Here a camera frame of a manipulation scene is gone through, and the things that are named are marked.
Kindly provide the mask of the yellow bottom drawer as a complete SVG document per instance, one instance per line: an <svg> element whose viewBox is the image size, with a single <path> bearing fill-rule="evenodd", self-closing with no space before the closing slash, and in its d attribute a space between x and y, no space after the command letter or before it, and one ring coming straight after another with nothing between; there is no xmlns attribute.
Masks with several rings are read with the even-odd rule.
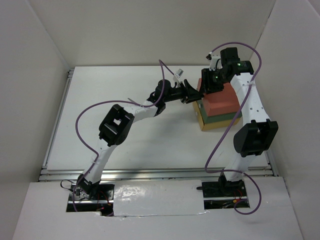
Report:
<svg viewBox="0 0 320 240"><path fill-rule="evenodd" d="M196 115L197 122L199 124L199 128L203 132L213 130L213 129L228 127L230 125L230 123L232 122L232 120L226 120L226 121L214 122L214 123L204 123L202 120L200 111L198 109L195 110L194 107L193 107L193 109L195 111L195 115Z"/></svg>

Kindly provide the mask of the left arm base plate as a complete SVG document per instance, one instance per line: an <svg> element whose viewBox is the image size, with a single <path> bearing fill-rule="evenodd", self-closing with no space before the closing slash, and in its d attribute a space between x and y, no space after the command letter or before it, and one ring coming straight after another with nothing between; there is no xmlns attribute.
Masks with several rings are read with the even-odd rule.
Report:
<svg viewBox="0 0 320 240"><path fill-rule="evenodd" d="M101 184L96 193L86 194L78 187L75 191L74 202L76 204L84 203L103 203L111 204L114 201L114 184Z"/></svg>

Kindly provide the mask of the green drawer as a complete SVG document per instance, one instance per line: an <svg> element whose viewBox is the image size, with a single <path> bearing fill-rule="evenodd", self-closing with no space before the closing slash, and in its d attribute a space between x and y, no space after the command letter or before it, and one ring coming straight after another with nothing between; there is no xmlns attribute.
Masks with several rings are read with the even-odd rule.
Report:
<svg viewBox="0 0 320 240"><path fill-rule="evenodd" d="M197 100L196 102L193 102L192 106L194 107L195 110L200 111L200 115L202 117L204 124L211 124L211 123L232 120L237 113L237 112L227 112L222 114L214 113L213 115L209 115L205 110L205 106L202 100Z"/></svg>

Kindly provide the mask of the white foam board cover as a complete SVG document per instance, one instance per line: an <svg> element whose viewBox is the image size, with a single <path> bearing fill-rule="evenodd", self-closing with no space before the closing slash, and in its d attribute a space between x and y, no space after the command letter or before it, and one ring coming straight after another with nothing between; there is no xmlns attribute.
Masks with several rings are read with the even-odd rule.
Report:
<svg viewBox="0 0 320 240"><path fill-rule="evenodd" d="M200 180L120 181L114 186L117 217L192 216L205 212Z"/></svg>

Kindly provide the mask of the red top drawer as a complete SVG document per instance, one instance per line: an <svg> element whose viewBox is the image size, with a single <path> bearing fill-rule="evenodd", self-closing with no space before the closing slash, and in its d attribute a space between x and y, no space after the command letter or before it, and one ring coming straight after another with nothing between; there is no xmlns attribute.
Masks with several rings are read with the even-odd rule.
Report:
<svg viewBox="0 0 320 240"><path fill-rule="evenodd" d="M209 115L224 114L237 112L240 104L235 93L235 90L230 83L225 83L224 89L219 92L204 94L201 99L206 112Z"/></svg>

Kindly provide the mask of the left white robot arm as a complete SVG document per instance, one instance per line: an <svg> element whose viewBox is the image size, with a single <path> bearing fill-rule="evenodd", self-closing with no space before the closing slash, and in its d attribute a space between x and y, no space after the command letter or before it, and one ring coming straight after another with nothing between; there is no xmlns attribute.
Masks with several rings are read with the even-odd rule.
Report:
<svg viewBox="0 0 320 240"><path fill-rule="evenodd" d="M96 150L93 150L95 157L92 164L77 179L81 194L88 200L97 197L102 172L111 153L126 140L133 123L158 116L165 110L167 102L180 100L188 104L203 97L203 90L196 90L186 79L180 86L174 87L165 79L158 82L155 91L143 104L129 101L126 102L129 106L125 107L114 104L98 127L99 141Z"/></svg>

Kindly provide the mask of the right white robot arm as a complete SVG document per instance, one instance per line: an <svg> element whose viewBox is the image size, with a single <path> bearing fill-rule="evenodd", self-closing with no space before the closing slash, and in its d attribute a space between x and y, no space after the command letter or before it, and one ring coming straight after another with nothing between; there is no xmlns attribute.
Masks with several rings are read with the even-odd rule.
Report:
<svg viewBox="0 0 320 240"><path fill-rule="evenodd" d="M213 67L215 62L211 61L210 67L201 71L200 92L220 92L229 83L240 105L236 115L242 115L243 126L233 137L236 155L220 173L217 184L219 193L229 196L243 186L244 172L269 149L279 126L270 119L263 107L255 85L258 72L253 69L251 62L240 60L236 47L227 47L220 51L220 63L221 68L217 68Z"/></svg>

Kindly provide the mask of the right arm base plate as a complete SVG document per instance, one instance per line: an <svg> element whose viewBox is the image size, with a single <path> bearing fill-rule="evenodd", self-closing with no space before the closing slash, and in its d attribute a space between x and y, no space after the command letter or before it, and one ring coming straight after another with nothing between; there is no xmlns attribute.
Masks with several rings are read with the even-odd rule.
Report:
<svg viewBox="0 0 320 240"><path fill-rule="evenodd" d="M225 187L218 181L207 181L202 182L196 189L202 192L205 199L234 198L247 195L243 181L240 181L237 185Z"/></svg>

